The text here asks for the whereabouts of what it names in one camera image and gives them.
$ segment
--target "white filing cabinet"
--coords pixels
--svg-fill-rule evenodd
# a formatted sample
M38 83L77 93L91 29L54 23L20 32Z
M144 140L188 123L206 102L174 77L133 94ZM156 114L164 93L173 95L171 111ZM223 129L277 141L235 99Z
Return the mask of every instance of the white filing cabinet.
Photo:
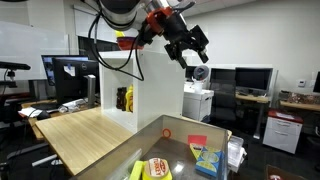
M213 91L202 90L201 94L192 88L184 89L182 116L202 121L210 116Z
M263 144L294 154L302 124L303 120L298 116L270 110Z

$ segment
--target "monitor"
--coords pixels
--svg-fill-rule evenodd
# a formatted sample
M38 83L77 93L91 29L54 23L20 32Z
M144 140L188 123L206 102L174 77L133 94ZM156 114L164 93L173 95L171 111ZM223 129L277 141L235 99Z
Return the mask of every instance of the monitor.
M236 86L249 90L267 91L272 70L272 68L236 68Z
M314 84L313 92L320 93L320 71L318 72L316 83Z
M96 77L96 93L100 92L99 63L97 61L54 58L53 72L59 105L87 97L88 83L84 76L90 74Z
M83 55L42 55L42 62L44 69L46 71L48 83L50 86L54 86L54 73L53 73L53 65L52 65L52 59L69 59L69 60L82 60L87 61L89 60L88 56Z
M236 71L234 69L211 68L210 82L213 82L215 80L234 81L235 78Z
M196 69L196 66L187 66L186 74L185 74L185 78L187 79L187 81L193 82L192 77L195 69Z

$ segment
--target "red card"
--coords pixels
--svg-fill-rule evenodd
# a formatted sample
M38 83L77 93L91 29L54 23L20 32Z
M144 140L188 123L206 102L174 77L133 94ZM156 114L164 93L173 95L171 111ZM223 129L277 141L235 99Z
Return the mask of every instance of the red card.
M188 135L188 145L190 143L195 143L205 146L207 144L207 136L203 135Z

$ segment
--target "cabinet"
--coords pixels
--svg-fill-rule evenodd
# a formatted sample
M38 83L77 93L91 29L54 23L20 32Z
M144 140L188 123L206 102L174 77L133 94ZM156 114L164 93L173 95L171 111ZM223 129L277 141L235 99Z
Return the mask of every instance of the cabinet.
M302 124L303 120L298 116L270 110L263 144L294 154Z
M201 94L197 94L194 92L194 89L185 87L182 115L202 121L210 116L212 97L213 91L202 90Z
M122 65L129 51L101 52L103 59L115 67ZM139 81L100 65L101 110L119 125L136 133L165 114L181 117L185 70L167 54L141 50L138 58L145 80ZM123 69L140 76L135 53ZM133 84L133 113L116 108L117 88Z

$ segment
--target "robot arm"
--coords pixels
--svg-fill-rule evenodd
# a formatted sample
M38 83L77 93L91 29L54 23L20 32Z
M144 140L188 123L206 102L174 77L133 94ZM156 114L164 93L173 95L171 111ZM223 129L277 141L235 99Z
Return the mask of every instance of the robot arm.
M156 35L163 36L169 43L165 49L172 60L177 60L182 68L187 64L182 57L182 51L194 50L203 63L208 61L206 45L208 39L197 25L191 30L187 29L181 13L192 7L190 2L186 7L177 8L169 5L167 0L98 0L108 25L119 31L128 30L135 22L138 5L147 12L147 17L138 30L137 44L144 46L151 44Z

